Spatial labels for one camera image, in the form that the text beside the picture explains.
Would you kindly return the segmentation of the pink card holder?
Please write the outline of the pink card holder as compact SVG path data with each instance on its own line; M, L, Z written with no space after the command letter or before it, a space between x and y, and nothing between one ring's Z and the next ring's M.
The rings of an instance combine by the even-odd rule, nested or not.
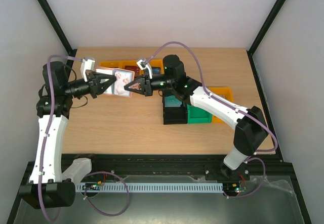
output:
M134 80L134 71L120 68L99 67L96 69L96 72L106 75L113 75L116 78L116 81L104 92L104 94L121 97L130 97L132 95L132 93L125 90L124 87Z

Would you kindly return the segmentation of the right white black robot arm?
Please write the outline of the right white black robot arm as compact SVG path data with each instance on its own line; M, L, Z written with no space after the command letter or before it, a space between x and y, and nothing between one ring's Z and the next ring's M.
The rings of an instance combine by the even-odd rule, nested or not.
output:
M184 64L177 55L163 58L164 73L160 75L152 74L146 60L138 60L137 64L145 74L126 84L125 90L146 97L152 96L154 91L170 91L179 101L211 113L234 130L234 147L220 167L224 178L234 178L240 165L253 156L268 136L261 109L234 104L207 90L202 82L186 75Z

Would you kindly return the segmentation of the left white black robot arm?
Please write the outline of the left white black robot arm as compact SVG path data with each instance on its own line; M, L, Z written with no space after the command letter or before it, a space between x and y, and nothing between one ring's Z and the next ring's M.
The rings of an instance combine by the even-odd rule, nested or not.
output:
M84 78L69 81L66 65L60 61L43 66L44 89L36 105L39 138L36 159L26 184L19 188L20 197L34 209L71 206L75 187L91 172L92 161L79 158L63 171L62 147L73 99L91 95L96 98L116 82L111 74L84 69Z

